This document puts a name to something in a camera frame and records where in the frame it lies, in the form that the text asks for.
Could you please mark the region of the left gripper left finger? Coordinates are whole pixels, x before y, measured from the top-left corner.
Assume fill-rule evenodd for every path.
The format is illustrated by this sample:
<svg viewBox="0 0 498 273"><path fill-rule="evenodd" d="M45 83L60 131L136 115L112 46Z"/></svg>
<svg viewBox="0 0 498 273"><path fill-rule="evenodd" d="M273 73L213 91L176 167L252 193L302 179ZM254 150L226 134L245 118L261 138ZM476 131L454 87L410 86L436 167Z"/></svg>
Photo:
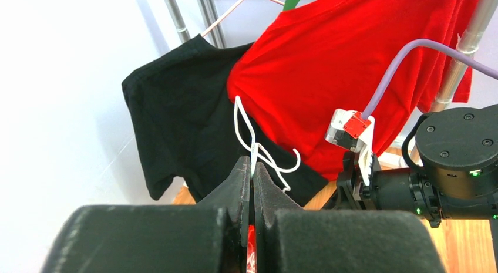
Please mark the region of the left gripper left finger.
<svg viewBox="0 0 498 273"><path fill-rule="evenodd" d="M56 237L43 272L244 272L250 159L195 205L87 205Z"/></svg>

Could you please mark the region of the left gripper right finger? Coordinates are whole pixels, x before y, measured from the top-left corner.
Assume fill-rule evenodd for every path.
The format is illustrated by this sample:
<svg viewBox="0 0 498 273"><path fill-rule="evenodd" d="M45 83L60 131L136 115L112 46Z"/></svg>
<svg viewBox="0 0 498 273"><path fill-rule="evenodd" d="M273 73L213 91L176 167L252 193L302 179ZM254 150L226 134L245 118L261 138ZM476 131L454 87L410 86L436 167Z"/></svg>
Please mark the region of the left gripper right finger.
<svg viewBox="0 0 498 273"><path fill-rule="evenodd" d="M444 272L433 241L404 211L301 208L258 163L253 177L258 272Z"/></svg>

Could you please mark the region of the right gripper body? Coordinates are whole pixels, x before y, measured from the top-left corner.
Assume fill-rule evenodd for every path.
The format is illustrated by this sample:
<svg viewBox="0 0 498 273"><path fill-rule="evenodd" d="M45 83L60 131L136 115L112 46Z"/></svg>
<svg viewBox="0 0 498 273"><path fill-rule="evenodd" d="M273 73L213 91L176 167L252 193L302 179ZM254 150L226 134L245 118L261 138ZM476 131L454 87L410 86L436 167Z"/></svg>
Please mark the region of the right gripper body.
<svg viewBox="0 0 498 273"><path fill-rule="evenodd" d="M408 168L381 170L373 156L370 183L361 175L359 154L348 151L343 158L343 171L336 182L336 210L400 210L420 213L420 198L413 184L416 175Z"/></svg>

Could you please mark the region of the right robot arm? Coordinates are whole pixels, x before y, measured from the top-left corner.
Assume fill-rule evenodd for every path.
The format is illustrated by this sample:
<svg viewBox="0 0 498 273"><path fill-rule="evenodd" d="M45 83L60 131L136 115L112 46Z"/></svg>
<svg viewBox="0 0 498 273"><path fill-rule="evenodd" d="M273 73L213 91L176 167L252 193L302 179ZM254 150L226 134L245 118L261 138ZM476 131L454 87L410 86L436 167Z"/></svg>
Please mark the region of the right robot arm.
<svg viewBox="0 0 498 273"><path fill-rule="evenodd" d="M325 208L408 211L433 228L450 219L497 219L496 105L423 114L407 138L415 140L421 165L404 142L407 166L383 171L374 159L364 183L358 155L347 152Z"/></svg>

